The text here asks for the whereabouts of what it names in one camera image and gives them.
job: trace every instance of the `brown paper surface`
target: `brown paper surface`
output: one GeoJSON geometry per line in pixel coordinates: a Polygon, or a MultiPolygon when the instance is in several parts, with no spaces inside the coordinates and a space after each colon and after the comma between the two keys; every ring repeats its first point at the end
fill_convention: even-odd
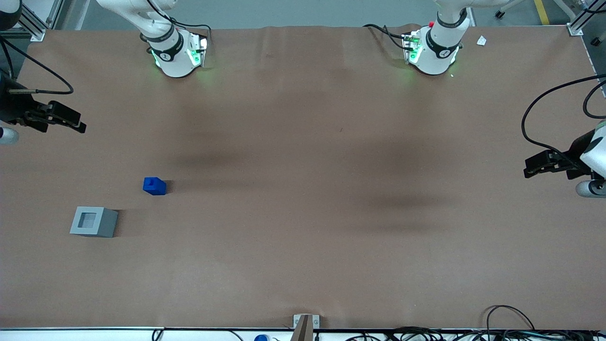
{"type": "MultiPolygon", "coordinates": [[[[0,325],[281,326],[313,312],[324,327],[480,327],[509,304],[537,328],[604,327],[605,202],[564,174],[522,174],[542,150],[522,138],[525,108],[593,74],[580,37],[471,28],[440,76],[369,29],[212,38],[207,68],[182,79],[138,32],[31,45],[76,89],[36,98],[88,130],[17,127],[0,149],[0,325]],[[147,176],[170,193],[143,192],[147,176]],[[77,206],[118,210],[115,237],[70,235],[77,206]]],[[[20,82],[62,87],[30,62],[20,82]]],[[[594,85],[544,99],[528,133],[568,149],[597,124],[581,111],[594,85]]]]}

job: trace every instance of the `metal bracket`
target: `metal bracket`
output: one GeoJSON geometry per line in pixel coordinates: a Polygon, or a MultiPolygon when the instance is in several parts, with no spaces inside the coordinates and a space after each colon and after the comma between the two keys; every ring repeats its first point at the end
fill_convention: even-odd
{"type": "MultiPolygon", "coordinates": [[[[299,319],[301,319],[301,315],[306,315],[306,314],[293,315],[293,328],[297,327],[297,323],[299,323],[299,319]]],[[[313,322],[312,325],[313,325],[314,329],[320,328],[320,315],[312,315],[311,321],[313,322]]]]}
{"type": "Polygon", "coordinates": [[[583,35],[583,30],[582,29],[574,31],[572,29],[572,26],[570,25],[570,23],[566,24],[566,29],[568,30],[568,34],[570,36],[582,36],[583,35]]]}
{"type": "Polygon", "coordinates": [[[42,41],[44,39],[48,26],[26,5],[23,5],[19,23],[32,35],[30,41],[42,41]]]}

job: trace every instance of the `gray box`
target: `gray box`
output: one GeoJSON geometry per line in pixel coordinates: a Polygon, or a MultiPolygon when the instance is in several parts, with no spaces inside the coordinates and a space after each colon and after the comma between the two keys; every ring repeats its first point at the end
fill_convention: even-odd
{"type": "Polygon", "coordinates": [[[112,238],[118,213],[103,207],[78,206],[70,234],[112,238]]]}

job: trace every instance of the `blue block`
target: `blue block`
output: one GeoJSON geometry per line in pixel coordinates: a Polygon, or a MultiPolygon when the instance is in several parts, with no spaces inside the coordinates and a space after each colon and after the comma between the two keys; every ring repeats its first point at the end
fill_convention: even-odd
{"type": "Polygon", "coordinates": [[[166,182],[160,180],[160,178],[147,177],[143,179],[143,191],[151,195],[165,195],[166,182]]]}

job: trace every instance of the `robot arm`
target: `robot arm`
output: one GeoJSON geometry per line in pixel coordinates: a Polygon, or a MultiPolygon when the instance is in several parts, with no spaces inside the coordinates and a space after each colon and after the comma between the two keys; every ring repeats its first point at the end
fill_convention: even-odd
{"type": "Polygon", "coordinates": [[[151,46],[156,65],[170,77],[187,76],[204,63],[206,37],[175,27],[164,10],[177,0],[97,0],[101,7],[128,20],[151,46]]]}
{"type": "Polygon", "coordinates": [[[470,25],[467,7],[504,5],[509,0],[434,0],[438,17],[432,27],[425,26],[404,38],[405,59],[429,75],[444,73],[455,62],[461,38],[470,25]]]}
{"type": "Polygon", "coordinates": [[[22,0],[0,1],[0,31],[15,26],[21,17],[22,0]]]}
{"type": "MultiPolygon", "coordinates": [[[[46,133],[49,125],[71,128],[79,133],[86,131],[86,124],[80,122],[80,113],[57,102],[40,103],[31,93],[14,79],[0,74],[0,121],[11,125],[27,126],[46,133]]],[[[0,144],[13,144],[19,135],[8,127],[0,127],[0,144]]]]}
{"type": "Polygon", "coordinates": [[[531,178],[541,173],[566,171],[569,180],[589,175],[576,185],[576,193],[585,198],[606,198],[606,120],[601,121],[595,130],[577,138],[562,158],[552,150],[542,152],[526,159],[524,177],[531,178]]]}

